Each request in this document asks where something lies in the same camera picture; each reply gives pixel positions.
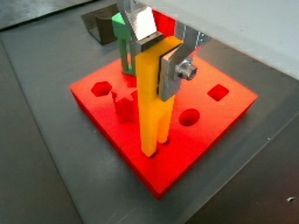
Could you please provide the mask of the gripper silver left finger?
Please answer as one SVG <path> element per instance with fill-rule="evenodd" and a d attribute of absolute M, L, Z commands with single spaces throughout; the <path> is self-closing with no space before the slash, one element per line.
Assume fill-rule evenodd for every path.
<path fill-rule="evenodd" d="M 116 0 L 116 6 L 131 34 L 133 55 L 137 55 L 163 39 L 156 30 L 152 8 L 136 0 Z"/>

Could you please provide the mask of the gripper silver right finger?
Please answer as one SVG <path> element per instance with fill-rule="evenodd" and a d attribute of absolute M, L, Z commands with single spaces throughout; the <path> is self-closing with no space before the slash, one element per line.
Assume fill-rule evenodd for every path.
<path fill-rule="evenodd" d="M 181 79 L 189 81 L 197 72 L 192 65 L 193 51 L 209 40 L 200 31 L 181 22 L 175 22 L 175 35 L 181 43 L 160 58 L 159 98 L 165 102 L 179 92 Z"/>

